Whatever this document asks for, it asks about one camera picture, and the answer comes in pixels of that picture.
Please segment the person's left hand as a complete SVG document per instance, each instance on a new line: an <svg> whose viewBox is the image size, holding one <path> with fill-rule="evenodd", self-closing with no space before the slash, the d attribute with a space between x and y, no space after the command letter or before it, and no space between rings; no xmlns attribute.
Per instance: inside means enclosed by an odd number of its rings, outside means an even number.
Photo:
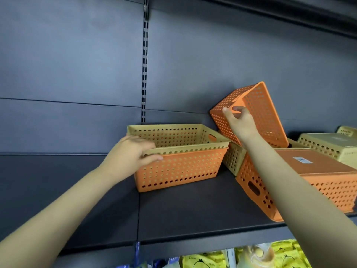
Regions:
<svg viewBox="0 0 357 268"><path fill-rule="evenodd" d="M117 184L138 171L140 159L155 147L152 141L138 136L125 136L111 149L98 170Z"/></svg>

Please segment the person's right hand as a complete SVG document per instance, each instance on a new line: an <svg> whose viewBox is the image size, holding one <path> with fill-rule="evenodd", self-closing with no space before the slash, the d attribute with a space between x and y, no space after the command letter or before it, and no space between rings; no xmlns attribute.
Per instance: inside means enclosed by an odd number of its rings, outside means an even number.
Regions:
<svg viewBox="0 0 357 268"><path fill-rule="evenodd" d="M239 113L233 113L236 117L236 122L228 122L234 135L243 144L248 144L257 139L261 139L255 122L249 110L243 106L235 106L233 110Z"/></svg>

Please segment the orange perforated plastic basket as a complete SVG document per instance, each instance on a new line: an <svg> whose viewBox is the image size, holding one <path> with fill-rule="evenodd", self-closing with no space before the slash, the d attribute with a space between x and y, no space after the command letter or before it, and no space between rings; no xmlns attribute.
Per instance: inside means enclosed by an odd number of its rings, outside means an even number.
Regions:
<svg viewBox="0 0 357 268"><path fill-rule="evenodd" d="M217 176L228 147L163 155L134 174L137 190L148 192Z"/></svg>
<svg viewBox="0 0 357 268"><path fill-rule="evenodd" d="M272 147L288 147L288 139L263 81L235 89L210 110L210 115L221 131L221 134L235 144L241 145L240 140L234 135L222 111L223 108L228 108L232 113L238 114L238 111L233 110L236 106L248 109L259 134Z"/></svg>

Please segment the yellow perforated plastic basket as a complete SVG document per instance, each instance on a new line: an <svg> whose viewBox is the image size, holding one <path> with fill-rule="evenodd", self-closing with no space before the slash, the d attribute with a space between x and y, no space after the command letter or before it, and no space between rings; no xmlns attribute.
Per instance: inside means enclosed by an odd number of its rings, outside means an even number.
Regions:
<svg viewBox="0 0 357 268"><path fill-rule="evenodd" d="M228 148L230 139L203 124L129 125L128 135L152 141L145 155L180 154Z"/></svg>
<svg viewBox="0 0 357 268"><path fill-rule="evenodd" d="M357 128L342 125L337 129L337 133L357 140Z"/></svg>
<svg viewBox="0 0 357 268"><path fill-rule="evenodd" d="M306 148L357 169L357 140L338 133L301 134L297 140Z"/></svg>
<svg viewBox="0 0 357 268"><path fill-rule="evenodd" d="M287 138L287 140L288 149L309 149L295 140L290 138ZM244 162L245 156L246 150L242 146L234 142L230 142L229 148L227 149L222 162L234 176L237 176Z"/></svg>

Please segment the person's left forearm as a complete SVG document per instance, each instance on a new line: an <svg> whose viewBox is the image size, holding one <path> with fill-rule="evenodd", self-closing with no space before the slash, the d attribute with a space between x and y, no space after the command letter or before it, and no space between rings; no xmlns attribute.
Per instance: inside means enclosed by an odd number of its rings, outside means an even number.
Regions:
<svg viewBox="0 0 357 268"><path fill-rule="evenodd" d="M0 268L51 268L75 230L114 186L95 169L0 242Z"/></svg>

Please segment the person's right forearm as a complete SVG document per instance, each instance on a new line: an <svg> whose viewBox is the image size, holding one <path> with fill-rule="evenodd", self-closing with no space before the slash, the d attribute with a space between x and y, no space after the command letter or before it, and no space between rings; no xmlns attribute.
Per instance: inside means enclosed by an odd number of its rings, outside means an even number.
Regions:
<svg viewBox="0 0 357 268"><path fill-rule="evenodd" d="M357 268L357 225L258 133L240 139L312 268Z"/></svg>

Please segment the slotted metal shelf upright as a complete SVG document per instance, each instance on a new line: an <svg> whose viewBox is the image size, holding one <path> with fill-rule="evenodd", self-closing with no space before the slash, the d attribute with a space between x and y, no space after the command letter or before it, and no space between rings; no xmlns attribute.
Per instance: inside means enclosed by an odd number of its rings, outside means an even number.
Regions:
<svg viewBox="0 0 357 268"><path fill-rule="evenodd" d="M142 95L141 124L146 123L147 63L149 41L149 0L144 0L143 45L142 45Z"/></svg>

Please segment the blue packet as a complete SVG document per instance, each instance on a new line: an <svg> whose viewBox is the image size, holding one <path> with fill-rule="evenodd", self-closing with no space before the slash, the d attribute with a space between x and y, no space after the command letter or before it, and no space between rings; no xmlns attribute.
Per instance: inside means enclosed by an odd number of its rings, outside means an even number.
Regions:
<svg viewBox="0 0 357 268"><path fill-rule="evenodd" d="M180 257L154 260L151 268L181 268Z"/></svg>

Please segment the yellow snack packet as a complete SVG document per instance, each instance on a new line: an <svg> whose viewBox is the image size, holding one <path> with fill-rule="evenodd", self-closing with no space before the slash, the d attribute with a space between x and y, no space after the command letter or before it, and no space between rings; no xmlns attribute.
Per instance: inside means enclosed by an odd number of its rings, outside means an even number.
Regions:
<svg viewBox="0 0 357 268"><path fill-rule="evenodd" d="M276 241L271 247L274 268L312 268L296 239Z"/></svg>
<svg viewBox="0 0 357 268"><path fill-rule="evenodd" d="M182 257L182 268L227 268L221 251L191 254Z"/></svg>

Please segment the orange basket with white label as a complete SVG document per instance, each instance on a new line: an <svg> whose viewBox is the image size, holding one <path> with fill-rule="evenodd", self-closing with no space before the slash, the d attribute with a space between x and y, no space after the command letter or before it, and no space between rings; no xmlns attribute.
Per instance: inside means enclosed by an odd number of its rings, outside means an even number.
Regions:
<svg viewBox="0 0 357 268"><path fill-rule="evenodd" d="M353 212L357 198L357 170L310 149L275 151L338 209L344 213ZM269 219L283 221L249 155L245 156L236 181Z"/></svg>

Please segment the white packet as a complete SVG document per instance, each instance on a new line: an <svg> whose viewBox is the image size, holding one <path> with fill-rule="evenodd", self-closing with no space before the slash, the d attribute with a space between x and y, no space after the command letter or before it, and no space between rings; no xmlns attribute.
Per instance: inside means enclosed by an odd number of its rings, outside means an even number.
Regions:
<svg viewBox="0 0 357 268"><path fill-rule="evenodd" d="M227 268L237 268L235 249L229 248L229 249L224 250L224 252L225 252L225 257L226 257L226 262L227 262Z"/></svg>

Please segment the cream and orange packet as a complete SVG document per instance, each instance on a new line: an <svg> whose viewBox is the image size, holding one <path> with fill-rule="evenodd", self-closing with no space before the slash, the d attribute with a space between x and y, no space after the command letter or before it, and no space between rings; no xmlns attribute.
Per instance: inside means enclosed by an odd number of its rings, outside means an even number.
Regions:
<svg viewBox="0 0 357 268"><path fill-rule="evenodd" d="M236 249L237 268L274 268L275 253L271 243L247 245Z"/></svg>

